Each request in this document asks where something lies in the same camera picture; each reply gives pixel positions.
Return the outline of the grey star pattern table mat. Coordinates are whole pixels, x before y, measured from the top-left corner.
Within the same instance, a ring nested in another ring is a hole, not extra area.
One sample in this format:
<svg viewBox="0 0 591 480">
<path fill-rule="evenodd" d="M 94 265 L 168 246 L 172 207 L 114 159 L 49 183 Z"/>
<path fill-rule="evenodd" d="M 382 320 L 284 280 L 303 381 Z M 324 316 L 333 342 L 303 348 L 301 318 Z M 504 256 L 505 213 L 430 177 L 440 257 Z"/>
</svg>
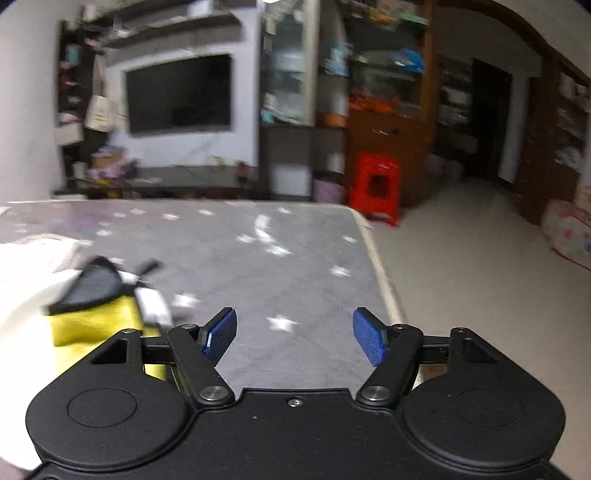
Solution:
<svg viewBox="0 0 591 480">
<path fill-rule="evenodd" d="M 370 364 L 353 311 L 388 324 L 402 312 L 370 224 L 345 206 L 253 201 L 47 201 L 1 214 L 1 245 L 51 234 L 79 244 L 75 274 L 97 256 L 146 281 L 172 321 L 202 324 L 223 307 L 238 336 L 219 366 L 235 390 L 359 388 Z"/>
</svg>

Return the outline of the dark shelf cabinet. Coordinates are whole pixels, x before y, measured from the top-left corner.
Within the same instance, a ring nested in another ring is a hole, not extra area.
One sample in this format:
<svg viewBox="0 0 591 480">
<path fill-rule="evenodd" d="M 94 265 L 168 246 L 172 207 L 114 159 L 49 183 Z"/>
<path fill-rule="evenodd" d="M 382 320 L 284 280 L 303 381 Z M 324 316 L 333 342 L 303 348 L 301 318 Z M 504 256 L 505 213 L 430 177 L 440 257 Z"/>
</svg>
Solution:
<svg viewBox="0 0 591 480">
<path fill-rule="evenodd" d="M 259 190 L 266 198 L 345 198 L 349 67 L 335 1 L 263 2 Z"/>
</svg>

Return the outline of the stacked boxes on console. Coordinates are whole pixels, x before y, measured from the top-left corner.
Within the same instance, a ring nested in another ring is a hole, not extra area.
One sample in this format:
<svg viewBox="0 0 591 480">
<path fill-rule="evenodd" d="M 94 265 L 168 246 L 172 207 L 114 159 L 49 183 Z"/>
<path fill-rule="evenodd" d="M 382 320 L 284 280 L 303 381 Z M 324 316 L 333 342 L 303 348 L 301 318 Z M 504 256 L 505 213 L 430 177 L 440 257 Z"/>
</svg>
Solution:
<svg viewBox="0 0 591 480">
<path fill-rule="evenodd" d="M 90 158 L 87 178 L 93 182 L 117 182 L 136 178 L 138 161 L 125 148 L 101 148 Z"/>
</svg>

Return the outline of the black wall television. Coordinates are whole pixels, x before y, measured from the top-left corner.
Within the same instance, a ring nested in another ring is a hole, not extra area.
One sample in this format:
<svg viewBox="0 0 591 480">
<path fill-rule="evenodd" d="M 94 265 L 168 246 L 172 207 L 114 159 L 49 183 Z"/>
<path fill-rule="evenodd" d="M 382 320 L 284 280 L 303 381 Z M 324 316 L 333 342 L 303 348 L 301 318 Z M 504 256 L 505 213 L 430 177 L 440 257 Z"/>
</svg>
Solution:
<svg viewBox="0 0 591 480">
<path fill-rule="evenodd" d="M 169 61 L 125 73 L 128 130 L 228 130 L 232 124 L 232 57 Z"/>
</svg>

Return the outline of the white bowl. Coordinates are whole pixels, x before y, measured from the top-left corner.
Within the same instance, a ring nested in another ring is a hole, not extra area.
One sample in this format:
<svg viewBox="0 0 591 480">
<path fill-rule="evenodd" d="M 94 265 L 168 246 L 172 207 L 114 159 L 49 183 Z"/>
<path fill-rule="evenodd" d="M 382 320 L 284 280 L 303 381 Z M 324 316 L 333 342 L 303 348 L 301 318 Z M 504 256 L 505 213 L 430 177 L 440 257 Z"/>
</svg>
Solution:
<svg viewBox="0 0 591 480">
<path fill-rule="evenodd" d="M 40 460 L 25 414 L 58 374 L 42 308 L 74 277 L 79 244 L 43 234 L 1 245 L 1 477 L 19 479 Z"/>
</svg>

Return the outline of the red wooden cabinet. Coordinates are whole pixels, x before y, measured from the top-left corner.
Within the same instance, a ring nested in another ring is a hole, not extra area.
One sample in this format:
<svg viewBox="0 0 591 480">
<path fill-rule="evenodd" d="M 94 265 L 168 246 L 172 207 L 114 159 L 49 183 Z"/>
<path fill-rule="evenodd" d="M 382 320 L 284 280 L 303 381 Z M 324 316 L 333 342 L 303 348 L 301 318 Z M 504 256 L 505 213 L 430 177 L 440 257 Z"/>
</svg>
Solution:
<svg viewBox="0 0 591 480">
<path fill-rule="evenodd" d="M 345 179 L 351 185 L 362 152 L 398 160 L 401 201 L 425 200 L 425 160 L 435 136 L 438 3 L 339 1 L 349 46 L 349 116 Z"/>
</svg>

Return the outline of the dark low tv console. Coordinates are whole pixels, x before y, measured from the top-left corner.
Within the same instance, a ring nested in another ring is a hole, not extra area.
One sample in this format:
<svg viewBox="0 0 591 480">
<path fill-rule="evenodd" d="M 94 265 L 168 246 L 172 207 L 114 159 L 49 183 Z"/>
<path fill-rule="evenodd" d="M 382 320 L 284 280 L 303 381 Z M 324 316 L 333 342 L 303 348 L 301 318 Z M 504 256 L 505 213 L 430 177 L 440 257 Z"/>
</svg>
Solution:
<svg viewBox="0 0 591 480">
<path fill-rule="evenodd" d="M 256 168 L 183 166 L 141 168 L 130 179 L 67 180 L 52 192 L 54 198 L 83 199 L 256 199 Z"/>
</svg>

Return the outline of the red plastic stool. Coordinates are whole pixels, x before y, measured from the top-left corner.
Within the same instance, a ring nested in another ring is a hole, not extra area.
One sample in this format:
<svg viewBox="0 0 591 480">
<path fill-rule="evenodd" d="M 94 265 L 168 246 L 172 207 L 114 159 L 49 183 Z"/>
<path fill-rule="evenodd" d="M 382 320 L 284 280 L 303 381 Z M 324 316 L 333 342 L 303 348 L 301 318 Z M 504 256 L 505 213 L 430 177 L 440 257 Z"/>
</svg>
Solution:
<svg viewBox="0 0 591 480">
<path fill-rule="evenodd" d="M 389 225 L 397 227 L 400 217 L 399 162 L 391 156 L 360 152 L 356 173 L 349 189 L 348 206 L 363 215 L 381 215 Z"/>
</svg>

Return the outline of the yellow cleaning cloth black trim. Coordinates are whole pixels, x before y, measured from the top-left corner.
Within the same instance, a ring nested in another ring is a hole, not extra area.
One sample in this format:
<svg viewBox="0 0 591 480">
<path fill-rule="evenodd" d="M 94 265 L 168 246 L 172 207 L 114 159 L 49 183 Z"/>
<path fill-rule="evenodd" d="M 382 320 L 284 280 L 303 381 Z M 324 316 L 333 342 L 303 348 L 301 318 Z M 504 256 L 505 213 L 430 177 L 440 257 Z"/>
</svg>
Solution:
<svg viewBox="0 0 591 480">
<path fill-rule="evenodd" d="M 145 281 L 161 267 L 159 261 L 148 260 L 131 273 L 102 256 L 84 264 L 65 292 L 43 308 L 59 373 L 119 331 L 133 329 L 152 338 L 172 328 L 163 295 Z"/>
</svg>

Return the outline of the beige tote bag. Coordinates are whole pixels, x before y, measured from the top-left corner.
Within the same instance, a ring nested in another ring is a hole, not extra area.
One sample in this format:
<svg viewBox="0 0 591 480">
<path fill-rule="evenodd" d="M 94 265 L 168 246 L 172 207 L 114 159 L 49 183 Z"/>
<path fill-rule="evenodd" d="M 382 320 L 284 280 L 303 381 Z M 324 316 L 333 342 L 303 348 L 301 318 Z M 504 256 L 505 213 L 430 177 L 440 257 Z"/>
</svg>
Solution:
<svg viewBox="0 0 591 480">
<path fill-rule="evenodd" d="M 102 54 L 94 57 L 92 71 L 92 95 L 86 110 L 84 127 L 100 133 L 110 133 L 114 128 L 112 103 L 105 93 L 106 58 Z"/>
</svg>

